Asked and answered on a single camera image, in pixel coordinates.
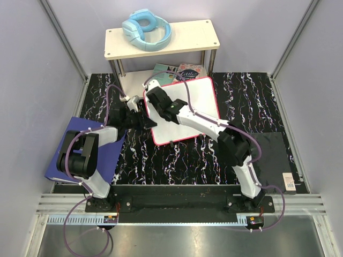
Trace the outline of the pink framed whiteboard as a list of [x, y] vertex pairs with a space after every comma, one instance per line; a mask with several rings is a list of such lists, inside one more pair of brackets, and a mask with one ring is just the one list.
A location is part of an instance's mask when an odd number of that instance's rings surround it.
[[157, 123], [157, 126], [151, 129], [153, 141], [157, 146], [166, 145], [170, 141], [195, 137], [199, 134], [207, 135], [209, 132], [214, 136], [213, 129], [217, 127], [217, 120], [220, 119], [220, 115], [214, 84], [210, 77], [188, 80], [186, 85], [183, 82], [178, 82], [161, 86], [161, 88], [172, 101], [180, 99], [187, 102], [188, 97], [190, 97], [192, 109], [211, 118], [215, 123], [210, 123], [194, 115], [189, 105], [184, 106], [180, 110], [180, 124], [167, 122], [159, 116], [154, 106], [149, 102], [146, 96], [147, 92], [144, 91], [143, 96], [148, 117]]

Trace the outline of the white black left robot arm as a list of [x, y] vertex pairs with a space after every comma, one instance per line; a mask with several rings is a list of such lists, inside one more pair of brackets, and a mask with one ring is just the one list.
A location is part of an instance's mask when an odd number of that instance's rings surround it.
[[116, 199], [109, 195], [110, 184], [97, 170], [99, 148], [120, 141], [128, 129], [148, 130], [156, 126], [156, 122], [140, 111], [127, 107], [107, 110], [105, 122], [99, 127], [66, 131], [56, 168], [97, 198], [101, 210], [112, 211]]

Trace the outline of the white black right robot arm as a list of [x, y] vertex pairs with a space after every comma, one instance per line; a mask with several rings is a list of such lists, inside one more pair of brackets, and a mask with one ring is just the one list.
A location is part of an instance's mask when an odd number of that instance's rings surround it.
[[146, 97], [165, 121], [195, 129], [212, 139], [217, 144], [217, 157], [236, 174], [245, 197], [244, 208], [253, 213], [262, 207], [265, 193], [253, 167], [262, 156], [256, 139], [227, 120], [215, 119], [193, 108], [190, 94], [187, 94], [187, 101], [172, 100], [162, 87], [157, 86], [148, 89]]

